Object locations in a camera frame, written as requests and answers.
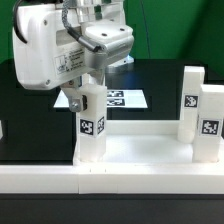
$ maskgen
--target white wall piece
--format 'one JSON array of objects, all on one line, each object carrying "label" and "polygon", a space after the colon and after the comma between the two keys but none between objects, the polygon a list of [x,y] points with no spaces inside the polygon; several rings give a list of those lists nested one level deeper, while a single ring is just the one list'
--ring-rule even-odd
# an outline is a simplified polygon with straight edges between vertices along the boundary
[{"label": "white wall piece", "polygon": [[0,193],[75,194],[78,174],[72,166],[0,166]]},{"label": "white wall piece", "polygon": [[193,143],[194,162],[218,162],[224,117],[224,86],[202,85]]},{"label": "white wall piece", "polygon": [[0,139],[3,137],[2,122],[0,121]]},{"label": "white wall piece", "polygon": [[86,84],[80,93],[87,97],[87,109],[76,115],[76,148],[82,161],[98,161],[106,151],[107,88]]},{"label": "white wall piece", "polygon": [[178,140],[192,143],[195,135],[197,110],[201,84],[204,81],[204,67],[185,66]]}]

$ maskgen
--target black surface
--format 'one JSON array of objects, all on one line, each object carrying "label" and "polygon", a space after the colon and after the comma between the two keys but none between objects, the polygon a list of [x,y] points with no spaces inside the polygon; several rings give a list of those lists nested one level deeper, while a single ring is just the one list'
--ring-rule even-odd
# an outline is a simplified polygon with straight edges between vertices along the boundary
[{"label": "black surface", "polygon": [[223,195],[0,195],[2,224],[223,224]]},{"label": "black surface", "polygon": [[[109,118],[178,119],[184,65],[192,64],[201,63],[141,60],[133,71],[107,75],[109,88],[141,88],[151,102],[147,110],[109,110]],[[223,80],[206,68],[206,83],[224,84]],[[52,109],[57,94],[57,90],[26,91],[16,82],[13,61],[0,66],[0,119],[7,133],[0,142],[2,162],[6,158],[22,163],[26,158],[25,164],[69,162],[74,119],[67,110]],[[223,220],[224,195],[0,194],[0,224],[222,224]]]},{"label": "black surface", "polygon": [[[185,65],[197,61],[136,60],[134,66],[106,74],[108,89],[142,89],[148,109],[108,109],[112,120],[178,120]],[[206,66],[206,83],[223,84],[224,78]],[[53,105],[60,89],[25,90],[16,79],[13,60],[0,65],[0,164],[72,164],[75,114]]]},{"label": "black surface", "polygon": [[53,109],[57,95],[25,90],[13,61],[0,65],[0,164],[72,164],[75,115]]}]

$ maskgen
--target white paper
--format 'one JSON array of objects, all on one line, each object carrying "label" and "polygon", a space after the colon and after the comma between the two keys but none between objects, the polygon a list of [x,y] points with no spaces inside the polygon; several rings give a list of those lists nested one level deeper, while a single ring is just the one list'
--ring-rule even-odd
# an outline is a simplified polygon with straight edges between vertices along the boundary
[{"label": "white paper", "polygon": [[[61,91],[55,102],[54,108],[68,108],[68,100]],[[142,90],[108,90],[108,108],[148,108]]]}]

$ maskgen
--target white block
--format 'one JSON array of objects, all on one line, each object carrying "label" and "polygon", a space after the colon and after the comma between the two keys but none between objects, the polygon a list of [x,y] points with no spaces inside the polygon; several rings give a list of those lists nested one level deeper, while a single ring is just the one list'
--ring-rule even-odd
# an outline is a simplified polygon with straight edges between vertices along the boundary
[{"label": "white block", "polygon": [[193,143],[194,162],[218,162],[223,117],[224,86],[202,85]]},{"label": "white block", "polygon": [[82,161],[99,161],[106,152],[106,132],[99,137],[91,138],[79,136],[80,160]]},{"label": "white block", "polygon": [[2,122],[0,121],[0,139],[3,137]]},{"label": "white block", "polygon": [[87,110],[76,115],[76,150],[80,160],[96,162],[106,152],[107,88],[86,84],[80,92],[87,97]]},{"label": "white block", "polygon": [[224,111],[224,86],[202,85],[201,94],[203,95],[199,103],[201,111],[216,113]]},{"label": "white block", "polygon": [[183,89],[191,89],[197,92],[199,86],[204,82],[204,75],[204,67],[185,66]]},{"label": "white block", "polygon": [[182,90],[180,123],[177,138],[183,143],[192,143],[195,136],[199,93],[204,81],[203,67],[185,66]]},{"label": "white block", "polygon": [[87,110],[80,113],[80,117],[96,119],[107,110],[107,87],[86,84],[80,87],[80,93],[87,97]]}]

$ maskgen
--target printed qr code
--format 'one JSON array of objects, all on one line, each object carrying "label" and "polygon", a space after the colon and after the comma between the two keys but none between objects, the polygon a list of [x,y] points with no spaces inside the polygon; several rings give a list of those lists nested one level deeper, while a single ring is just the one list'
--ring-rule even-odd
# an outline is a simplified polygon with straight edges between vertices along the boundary
[{"label": "printed qr code", "polygon": [[198,96],[185,95],[184,107],[197,108],[198,107]]},{"label": "printed qr code", "polygon": [[203,135],[218,135],[219,133],[219,121],[203,120],[202,121],[202,134]]},{"label": "printed qr code", "polygon": [[104,130],[104,128],[105,128],[105,120],[104,120],[104,117],[102,117],[98,121],[98,125],[97,125],[98,135]]},{"label": "printed qr code", "polygon": [[124,97],[124,91],[108,91],[107,97]]},{"label": "printed qr code", "polygon": [[107,106],[125,106],[124,99],[109,99],[107,100]]},{"label": "printed qr code", "polygon": [[80,133],[93,136],[94,123],[92,121],[80,119]]}]

